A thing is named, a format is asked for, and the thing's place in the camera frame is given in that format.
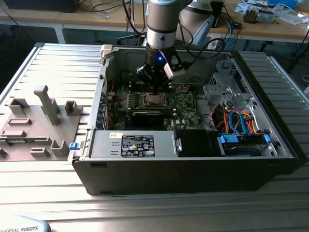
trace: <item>warning label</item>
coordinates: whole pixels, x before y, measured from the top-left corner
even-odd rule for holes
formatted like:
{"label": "warning label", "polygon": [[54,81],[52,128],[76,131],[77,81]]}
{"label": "warning label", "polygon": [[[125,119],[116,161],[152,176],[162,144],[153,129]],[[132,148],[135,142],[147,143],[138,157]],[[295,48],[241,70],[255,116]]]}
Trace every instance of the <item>warning label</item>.
{"label": "warning label", "polygon": [[155,157],[155,143],[153,135],[122,136],[122,157]]}

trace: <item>blue cable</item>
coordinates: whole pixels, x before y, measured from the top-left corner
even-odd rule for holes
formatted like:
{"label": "blue cable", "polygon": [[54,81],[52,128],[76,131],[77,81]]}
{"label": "blue cable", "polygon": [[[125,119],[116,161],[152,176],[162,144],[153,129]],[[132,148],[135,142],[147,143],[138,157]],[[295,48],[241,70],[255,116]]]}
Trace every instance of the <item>blue cable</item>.
{"label": "blue cable", "polygon": [[232,123],[232,118],[233,118],[233,115],[237,113],[239,114],[239,117],[240,117],[240,122],[241,122],[241,127],[242,127],[242,130],[245,134],[247,135],[251,135],[251,133],[248,131],[246,125],[245,125],[245,120],[243,119],[243,116],[241,114],[241,112],[238,112],[236,110],[232,111],[228,117],[228,124],[230,125],[230,128],[237,133],[237,135],[240,135],[240,132],[238,130],[236,130],[234,127],[233,127],[233,123]]}
{"label": "blue cable", "polygon": [[229,28],[229,31],[230,31],[230,38],[228,38],[227,44],[224,48],[224,50],[226,50],[227,47],[229,47],[229,45],[230,45],[233,31],[232,31],[232,26],[231,26],[230,22],[226,18],[223,18],[223,19],[228,24],[228,28]]}

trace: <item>barcode sticker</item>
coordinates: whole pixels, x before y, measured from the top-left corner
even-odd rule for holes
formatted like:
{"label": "barcode sticker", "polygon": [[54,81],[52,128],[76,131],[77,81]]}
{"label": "barcode sticker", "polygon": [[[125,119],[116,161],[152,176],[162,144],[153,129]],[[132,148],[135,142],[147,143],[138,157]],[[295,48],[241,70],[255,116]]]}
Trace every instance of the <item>barcode sticker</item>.
{"label": "barcode sticker", "polygon": [[110,133],[110,139],[121,139],[123,133],[118,133],[118,132],[111,132]]}

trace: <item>green circuit board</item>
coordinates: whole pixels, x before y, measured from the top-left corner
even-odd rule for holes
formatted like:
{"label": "green circuit board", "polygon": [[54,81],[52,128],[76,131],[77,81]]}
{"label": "green circuit board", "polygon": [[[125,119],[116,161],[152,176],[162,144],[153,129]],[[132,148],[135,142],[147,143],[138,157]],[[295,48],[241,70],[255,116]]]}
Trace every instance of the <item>green circuit board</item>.
{"label": "green circuit board", "polygon": [[[117,107],[110,109],[112,130],[174,130],[200,129],[198,115],[193,108],[194,96],[192,91],[184,90],[182,85],[174,85],[167,93],[159,93],[155,97],[150,92],[132,92],[125,86],[115,91]],[[166,114],[163,125],[140,127],[132,124],[132,112],[147,111],[157,114]]]}

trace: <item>motherboard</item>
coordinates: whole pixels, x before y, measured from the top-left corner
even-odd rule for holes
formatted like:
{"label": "motherboard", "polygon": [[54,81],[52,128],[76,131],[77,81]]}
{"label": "motherboard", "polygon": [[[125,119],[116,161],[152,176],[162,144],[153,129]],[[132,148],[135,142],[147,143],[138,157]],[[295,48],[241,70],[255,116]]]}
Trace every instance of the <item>motherboard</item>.
{"label": "motherboard", "polygon": [[157,95],[139,85],[136,91],[121,86],[108,97],[110,130],[199,129],[199,116],[194,108],[190,86],[170,85]]}

